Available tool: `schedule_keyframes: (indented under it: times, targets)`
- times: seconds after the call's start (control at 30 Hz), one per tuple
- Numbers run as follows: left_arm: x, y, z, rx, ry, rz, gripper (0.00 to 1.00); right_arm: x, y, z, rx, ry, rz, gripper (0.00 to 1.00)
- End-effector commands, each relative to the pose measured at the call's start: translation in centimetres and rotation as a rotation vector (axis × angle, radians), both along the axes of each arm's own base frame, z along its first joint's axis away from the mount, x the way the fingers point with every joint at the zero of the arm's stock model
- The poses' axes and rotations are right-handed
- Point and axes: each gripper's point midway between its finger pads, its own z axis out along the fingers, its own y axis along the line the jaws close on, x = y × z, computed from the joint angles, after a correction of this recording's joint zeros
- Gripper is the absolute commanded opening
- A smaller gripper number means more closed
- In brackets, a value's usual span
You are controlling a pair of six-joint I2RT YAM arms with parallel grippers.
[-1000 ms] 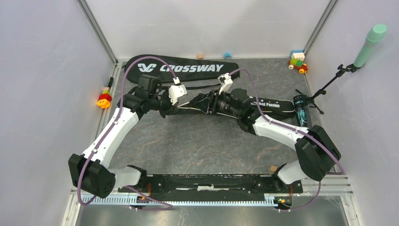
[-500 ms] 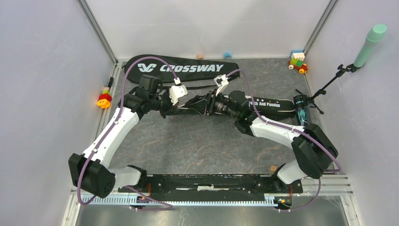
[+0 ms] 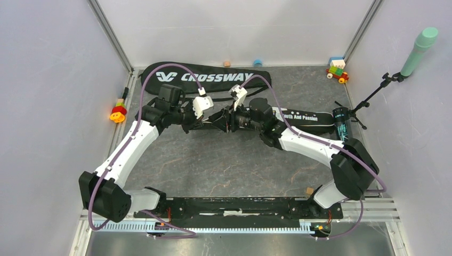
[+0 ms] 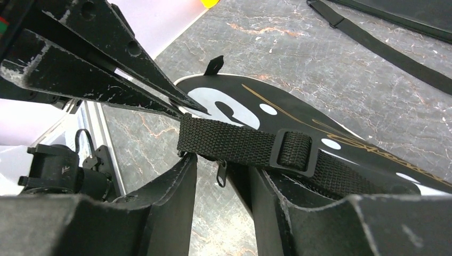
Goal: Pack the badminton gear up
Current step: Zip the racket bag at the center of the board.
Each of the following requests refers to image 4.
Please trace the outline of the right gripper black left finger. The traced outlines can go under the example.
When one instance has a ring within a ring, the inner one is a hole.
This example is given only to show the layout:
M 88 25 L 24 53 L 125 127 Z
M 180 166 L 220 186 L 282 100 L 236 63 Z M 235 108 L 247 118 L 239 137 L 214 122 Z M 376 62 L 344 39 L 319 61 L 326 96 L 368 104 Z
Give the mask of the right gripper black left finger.
M 188 255 L 197 156 L 101 203 L 84 195 L 1 198 L 1 255 Z

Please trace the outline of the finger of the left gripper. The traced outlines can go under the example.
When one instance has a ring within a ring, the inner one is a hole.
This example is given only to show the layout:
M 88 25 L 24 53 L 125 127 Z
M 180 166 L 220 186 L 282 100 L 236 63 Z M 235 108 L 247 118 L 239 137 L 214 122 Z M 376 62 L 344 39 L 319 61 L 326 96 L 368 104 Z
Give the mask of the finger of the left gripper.
M 48 39 L 24 30 L 1 61 L 1 77 L 23 89 L 165 115 L 182 114 L 127 79 L 108 73 Z
M 107 80 L 125 86 L 111 100 L 104 103 L 160 114 L 178 114 L 178 109 L 148 92 L 151 88 L 170 100 L 205 113 L 205 107 L 176 88 L 136 40 L 133 31 L 119 8 L 107 1 L 37 1 L 36 7 L 43 15 L 50 32 L 43 36 L 97 68 L 101 84 L 107 91 L 112 88 Z M 119 69 L 137 81 L 141 88 L 117 75 Z

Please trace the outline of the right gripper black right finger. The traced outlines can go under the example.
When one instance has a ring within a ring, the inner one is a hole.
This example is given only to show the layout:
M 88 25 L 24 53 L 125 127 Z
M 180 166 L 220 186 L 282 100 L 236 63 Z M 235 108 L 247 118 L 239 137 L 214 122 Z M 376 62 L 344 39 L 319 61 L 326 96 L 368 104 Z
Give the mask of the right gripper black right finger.
M 259 255 L 451 255 L 451 197 L 351 195 L 333 202 L 249 171 Z

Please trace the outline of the black sport racket bag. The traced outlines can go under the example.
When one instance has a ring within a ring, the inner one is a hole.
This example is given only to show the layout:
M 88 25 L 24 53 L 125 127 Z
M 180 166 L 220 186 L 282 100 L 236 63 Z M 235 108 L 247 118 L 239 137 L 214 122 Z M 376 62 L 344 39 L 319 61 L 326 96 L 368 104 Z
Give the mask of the black sport racket bag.
M 350 205 L 355 215 L 451 218 L 451 184 L 373 145 L 311 105 L 251 77 L 220 73 L 223 58 L 175 86 L 205 107 L 180 106 L 177 148 L 219 165 L 221 187 L 237 171 L 251 204 L 287 218 Z

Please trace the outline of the black crossway racket bag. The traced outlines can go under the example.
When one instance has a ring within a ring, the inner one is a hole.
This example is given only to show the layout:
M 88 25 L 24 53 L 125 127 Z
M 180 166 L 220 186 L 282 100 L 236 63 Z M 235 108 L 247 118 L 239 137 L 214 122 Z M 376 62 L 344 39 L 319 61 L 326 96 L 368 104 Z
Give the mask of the black crossway racket bag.
M 340 14 L 330 1 L 307 1 L 331 28 L 393 64 L 425 84 L 451 94 L 451 60 L 445 70 L 429 67 L 409 56 L 416 50 L 433 52 L 439 44 L 451 50 L 451 1 L 335 1 L 388 25 L 378 36 L 363 25 Z

